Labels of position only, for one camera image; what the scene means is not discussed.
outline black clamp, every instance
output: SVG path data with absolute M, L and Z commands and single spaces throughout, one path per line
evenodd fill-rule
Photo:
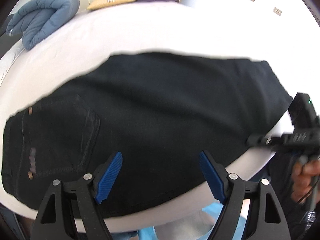
M 112 240 L 97 208 L 107 199 L 122 166 L 120 152 L 113 154 L 94 174 L 77 181 L 54 180 L 40 205 L 30 240 L 78 240 L 71 199 L 76 199 L 89 240 Z
M 250 199 L 242 240 L 290 240 L 288 225 L 267 179 L 242 180 L 217 164 L 208 151 L 200 153 L 200 167 L 215 199 L 223 204 L 208 240 L 232 240 L 244 199 Z

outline hand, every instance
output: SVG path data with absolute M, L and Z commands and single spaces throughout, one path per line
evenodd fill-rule
M 293 180 L 293 187 L 292 187 L 292 195 L 291 198 L 298 202 L 308 191 L 311 189 L 311 177 L 320 175 L 320 160 L 311 161 L 304 166 L 297 161 L 296 164 L 292 168 L 292 180 Z M 317 203 L 320 201 L 320 189 L 318 190 L 317 194 Z

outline black cable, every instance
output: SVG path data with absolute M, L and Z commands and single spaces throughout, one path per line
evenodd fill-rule
M 320 176 L 318 177 L 316 183 L 312 186 L 312 188 L 294 205 L 294 207 L 286 214 L 286 217 L 289 216 L 296 208 L 297 206 L 306 198 L 308 195 L 315 189 L 319 182 Z

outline white bed sheet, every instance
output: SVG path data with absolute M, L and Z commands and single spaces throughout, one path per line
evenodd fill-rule
M 34 49 L 21 52 L 15 59 L 0 86 L 0 138 L 3 137 L 3 128 L 9 116 L 50 94 L 67 80 L 97 68 L 112 53 L 156 50 L 182 55 L 267 60 L 292 96 L 297 91 L 310 93 L 319 111 L 320 100 L 316 98 L 317 91 L 312 85 L 312 81 L 317 78 L 310 75 L 317 61 L 315 51 L 319 51 L 319 48 L 309 48 L 308 44 L 288 44 L 282 40 L 274 43 L 270 37 L 272 33 L 266 31 L 256 36 L 250 32 L 250 26 L 244 30 L 244 25 L 230 24 L 224 27 L 222 22 L 212 20 L 210 14 L 204 15 L 177 3 L 164 2 L 132 3 L 76 15 Z M 304 57 L 311 65 L 302 64 L 306 62 Z M 297 72 L 302 65 L 302 73 Z M 304 73 L 307 73 L 308 78 L 301 80 Z M 283 118 L 284 122 L 279 125 L 284 127 L 280 130 L 290 131 L 292 127 L 288 116 Z M 239 159 L 242 159 L 241 163 L 251 161 L 256 168 L 261 168 L 271 157 L 269 151 L 258 154 L 257 151 L 249 150 Z M 243 179 L 249 179 L 257 172 L 248 167 L 243 168 L 242 165 L 231 165 L 228 171 L 238 173 Z M 2 183 L 0 201 L 18 214 L 33 219 L 36 217 L 36 211 L 7 194 Z M 203 183 L 159 207 L 125 217 L 110 218 L 106 223 L 111 232 L 136 230 L 182 218 L 212 201 L 209 187 Z M 76 220 L 76 224 L 78 230 L 83 232 L 82 222 Z
M 0 59 L 0 86 L 9 71 L 10 67 L 16 61 L 16 59 L 20 56 L 20 54 L 25 50 L 23 47 L 22 41 L 17 41 L 16 44 L 12 46 L 12 48 L 6 52 L 5 55 Z

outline black jeans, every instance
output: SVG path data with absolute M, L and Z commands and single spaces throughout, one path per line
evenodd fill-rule
M 202 150 L 232 163 L 291 101 L 265 61 L 112 56 L 7 121 L 4 189 L 38 209 L 53 180 L 76 180 L 120 151 L 122 169 L 100 210 L 105 218 L 139 212 L 203 183 Z

